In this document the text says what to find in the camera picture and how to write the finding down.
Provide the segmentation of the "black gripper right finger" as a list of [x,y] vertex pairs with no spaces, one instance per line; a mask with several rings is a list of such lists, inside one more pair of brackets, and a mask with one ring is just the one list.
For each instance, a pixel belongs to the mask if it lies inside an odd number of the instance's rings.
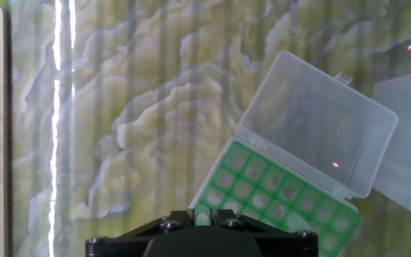
[[219,229],[212,246],[224,256],[319,256],[318,235],[310,230],[287,232],[230,209],[213,209],[212,226]]

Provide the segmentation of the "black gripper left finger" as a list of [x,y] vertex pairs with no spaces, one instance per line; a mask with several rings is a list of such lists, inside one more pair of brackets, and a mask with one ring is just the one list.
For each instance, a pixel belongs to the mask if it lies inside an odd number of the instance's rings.
[[194,210],[172,211],[123,235],[95,236],[85,242],[85,256],[142,256],[150,241],[182,228],[194,226]]

